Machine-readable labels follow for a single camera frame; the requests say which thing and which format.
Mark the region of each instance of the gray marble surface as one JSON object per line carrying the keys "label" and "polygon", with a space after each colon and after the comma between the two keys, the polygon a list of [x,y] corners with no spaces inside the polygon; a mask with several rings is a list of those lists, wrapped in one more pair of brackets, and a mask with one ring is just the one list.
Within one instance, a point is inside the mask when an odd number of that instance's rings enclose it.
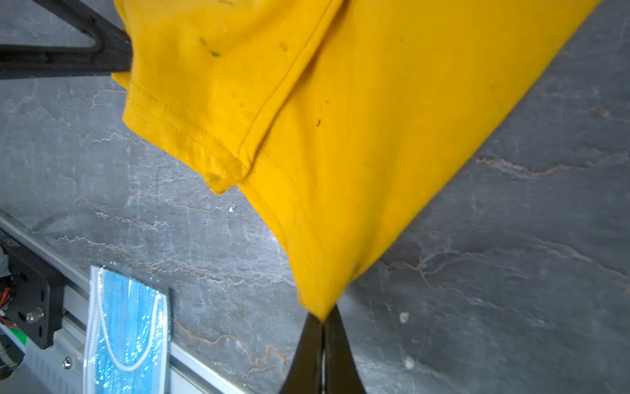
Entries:
{"label": "gray marble surface", "polygon": [[[85,43],[2,1],[3,42]],[[305,317],[286,256],[238,190],[129,131],[124,103],[107,77],[0,81],[0,210],[81,267],[171,287],[174,340],[277,392]],[[630,392],[629,152],[630,2],[604,0],[343,295],[368,392]]]}

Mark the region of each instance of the blue surgical mask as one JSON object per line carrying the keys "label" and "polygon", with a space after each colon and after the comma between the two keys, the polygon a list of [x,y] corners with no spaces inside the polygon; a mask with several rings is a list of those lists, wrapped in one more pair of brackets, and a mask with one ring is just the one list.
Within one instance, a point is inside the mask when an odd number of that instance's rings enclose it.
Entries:
{"label": "blue surgical mask", "polygon": [[168,300],[112,271],[90,270],[84,394],[164,394]]}

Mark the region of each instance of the screw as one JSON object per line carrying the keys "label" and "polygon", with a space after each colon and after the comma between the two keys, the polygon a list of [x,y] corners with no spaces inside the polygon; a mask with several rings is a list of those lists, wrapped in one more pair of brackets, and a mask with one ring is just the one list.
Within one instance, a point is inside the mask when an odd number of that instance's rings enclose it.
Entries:
{"label": "screw", "polygon": [[35,323],[40,321],[43,318],[43,311],[38,306],[34,311],[26,314],[26,322],[27,323]]}
{"label": "screw", "polygon": [[64,367],[64,369],[72,368],[72,359],[70,357],[66,357],[64,359],[63,364],[61,364],[61,366]]}

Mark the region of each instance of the red wire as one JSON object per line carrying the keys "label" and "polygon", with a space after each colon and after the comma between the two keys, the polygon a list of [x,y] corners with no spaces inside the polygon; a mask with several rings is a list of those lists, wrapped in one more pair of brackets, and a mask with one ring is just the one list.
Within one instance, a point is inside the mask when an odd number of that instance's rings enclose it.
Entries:
{"label": "red wire", "polygon": [[4,289],[4,292],[2,294],[2,298],[0,298],[0,308],[2,308],[4,306],[4,303],[6,302],[6,299],[9,298],[9,293],[11,292],[10,288],[6,288]]}
{"label": "red wire", "polygon": [[7,327],[19,328],[16,324],[9,323],[9,321],[7,321],[7,319],[5,319],[3,316],[0,316],[0,322],[2,322],[2,324],[6,325]]}

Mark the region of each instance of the mask ear loop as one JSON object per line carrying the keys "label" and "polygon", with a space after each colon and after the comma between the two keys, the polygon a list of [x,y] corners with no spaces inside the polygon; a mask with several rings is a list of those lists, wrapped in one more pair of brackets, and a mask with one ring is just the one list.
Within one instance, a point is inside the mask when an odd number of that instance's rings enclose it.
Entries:
{"label": "mask ear loop", "polygon": [[112,344],[110,343],[110,335],[107,332],[107,325],[105,324],[105,312],[103,311],[103,297],[101,296],[101,292],[103,289],[103,283],[101,282],[102,280],[102,272],[99,273],[98,275],[98,291],[96,292],[96,295],[98,297],[98,311],[100,314],[100,320],[101,320],[101,326],[103,327],[103,333],[105,334],[105,344],[107,345],[107,350],[110,352],[110,354],[112,355],[112,361],[114,362],[114,364],[116,365],[116,367],[118,367],[118,369],[120,369],[121,371],[125,371],[125,372],[132,372],[135,371],[136,369],[138,369],[138,367],[147,359],[147,357],[149,357],[149,353],[151,351],[151,348],[153,347],[153,339],[155,337],[155,327],[156,327],[156,320],[157,320],[157,316],[158,316],[158,304],[159,304],[159,300],[162,298],[162,296],[160,294],[157,294],[155,297],[155,300],[153,301],[153,314],[151,315],[151,331],[149,334],[149,343],[147,345],[147,349],[144,351],[144,353],[142,354],[142,357],[140,357],[140,359],[133,365],[125,365],[122,362],[120,362],[117,358],[116,355],[114,354],[114,351],[112,349]]}

